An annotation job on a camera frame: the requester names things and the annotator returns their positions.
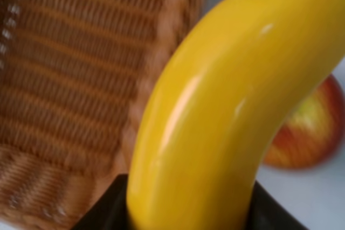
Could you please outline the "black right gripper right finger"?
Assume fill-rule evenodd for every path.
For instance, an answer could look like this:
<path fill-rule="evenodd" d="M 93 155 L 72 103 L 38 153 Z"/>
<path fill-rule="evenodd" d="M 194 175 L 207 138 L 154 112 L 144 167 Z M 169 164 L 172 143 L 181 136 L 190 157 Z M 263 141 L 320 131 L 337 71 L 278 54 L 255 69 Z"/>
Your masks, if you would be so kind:
<path fill-rule="evenodd" d="M 260 184 L 255 182 L 246 229 L 251 230 L 306 230 Z"/>

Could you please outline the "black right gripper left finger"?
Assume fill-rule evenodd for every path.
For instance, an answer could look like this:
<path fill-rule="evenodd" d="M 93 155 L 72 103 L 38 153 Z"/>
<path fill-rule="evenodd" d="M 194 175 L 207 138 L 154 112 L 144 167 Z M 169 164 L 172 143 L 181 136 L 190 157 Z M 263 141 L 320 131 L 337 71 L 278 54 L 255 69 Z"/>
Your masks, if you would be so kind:
<path fill-rule="evenodd" d="M 129 229 L 126 207 L 127 181 L 127 175 L 117 176 L 101 198 L 73 226 L 73 229 Z"/>

